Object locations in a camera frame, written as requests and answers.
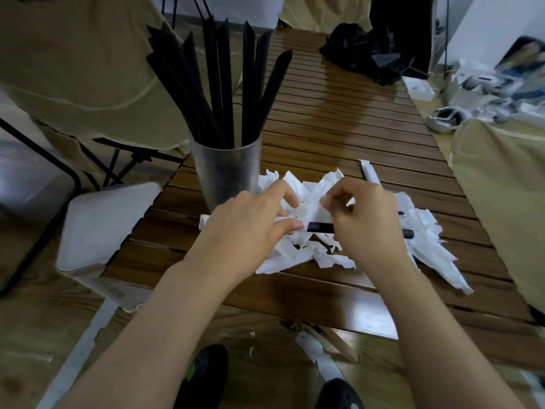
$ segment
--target bin lid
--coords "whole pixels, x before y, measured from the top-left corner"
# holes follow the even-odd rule
[[[69,273],[106,264],[160,192],[161,185],[146,182],[74,198],[64,221],[57,269]]]

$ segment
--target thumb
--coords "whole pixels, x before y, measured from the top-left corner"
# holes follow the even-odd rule
[[[305,225],[300,220],[287,218],[285,220],[276,222],[275,225],[272,226],[271,238],[276,244],[284,235],[289,234],[292,231],[299,231],[304,227]]]
[[[334,220],[340,216],[350,214],[348,207],[337,198],[324,196],[320,199],[320,204],[329,211]]]

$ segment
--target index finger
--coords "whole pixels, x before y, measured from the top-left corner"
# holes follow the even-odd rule
[[[347,203],[352,197],[361,194],[368,185],[369,183],[363,179],[343,177],[331,187],[326,195]]]
[[[279,204],[282,199],[285,199],[291,207],[297,208],[299,206],[299,200],[297,199],[295,192],[283,179],[278,179],[274,184],[269,186],[267,191],[263,192],[262,195],[278,200]]]

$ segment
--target black plastic bag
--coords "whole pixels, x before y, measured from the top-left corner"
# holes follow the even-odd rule
[[[368,75],[382,86],[398,81],[414,57],[396,52],[393,34],[366,33],[356,24],[339,24],[320,48],[325,58],[345,70]]]

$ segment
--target pile of torn paper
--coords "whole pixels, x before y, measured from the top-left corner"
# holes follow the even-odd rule
[[[369,161],[361,161],[365,178],[372,183],[380,184],[377,174]],[[320,182],[300,182],[291,172],[287,172],[283,179],[292,187],[298,200],[299,207],[292,208],[286,201],[282,201],[282,207],[287,211],[288,216],[303,221],[305,225],[309,222],[332,223],[331,214],[320,205],[320,198],[339,181],[344,175],[337,169],[329,172]],[[266,175],[259,176],[259,191],[266,190],[274,181],[280,177],[278,172],[267,170]],[[405,192],[396,194],[398,211],[403,212],[399,217],[403,228],[412,229],[414,238],[405,240],[407,252],[410,257],[417,258],[426,266],[437,270],[437,272],[453,287],[461,289],[464,293],[470,294],[473,290],[467,285],[463,275],[458,271],[453,261],[456,258],[441,245],[439,234],[442,228],[437,224],[432,213],[428,210],[415,208],[411,198]],[[202,229],[208,215],[201,216],[199,228]],[[310,241],[312,234],[316,235],[328,249],[318,241]],[[338,241],[333,239],[333,234],[312,233],[306,231],[294,232],[285,235],[274,247],[271,255],[258,268],[256,274],[278,273],[298,264],[315,260],[320,268],[332,267],[339,264],[344,268],[355,268],[354,261],[344,255],[333,254],[335,249],[342,250]]]

